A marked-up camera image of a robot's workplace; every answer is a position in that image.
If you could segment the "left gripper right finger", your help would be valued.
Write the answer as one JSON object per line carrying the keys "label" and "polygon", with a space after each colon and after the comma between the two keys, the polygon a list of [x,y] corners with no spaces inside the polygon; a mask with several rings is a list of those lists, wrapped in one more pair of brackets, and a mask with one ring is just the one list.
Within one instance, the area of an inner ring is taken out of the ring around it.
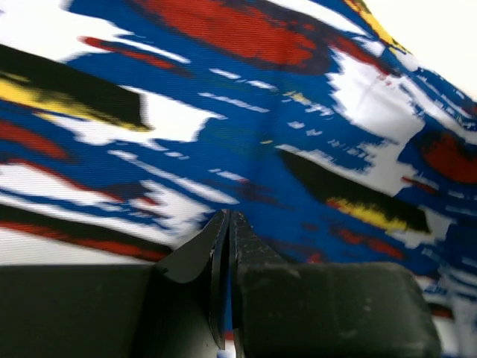
{"label": "left gripper right finger", "polygon": [[289,263],[230,217],[238,357],[439,357],[412,273],[395,263]]}

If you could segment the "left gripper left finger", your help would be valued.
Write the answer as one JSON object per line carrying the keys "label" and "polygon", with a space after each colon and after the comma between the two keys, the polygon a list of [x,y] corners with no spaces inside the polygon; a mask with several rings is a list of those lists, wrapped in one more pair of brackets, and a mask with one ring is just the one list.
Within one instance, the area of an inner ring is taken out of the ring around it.
{"label": "left gripper left finger", "polygon": [[153,265],[5,266],[3,357],[216,357],[225,347],[227,231],[218,211]]}

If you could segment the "blue white patterned trousers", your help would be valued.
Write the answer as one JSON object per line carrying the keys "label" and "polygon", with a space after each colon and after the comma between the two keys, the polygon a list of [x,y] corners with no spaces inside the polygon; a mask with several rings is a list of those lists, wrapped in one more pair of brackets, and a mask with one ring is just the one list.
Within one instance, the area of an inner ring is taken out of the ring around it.
{"label": "blue white patterned trousers", "polygon": [[476,355],[476,101],[363,1],[3,1],[1,264],[145,263],[216,210],[393,262]]}

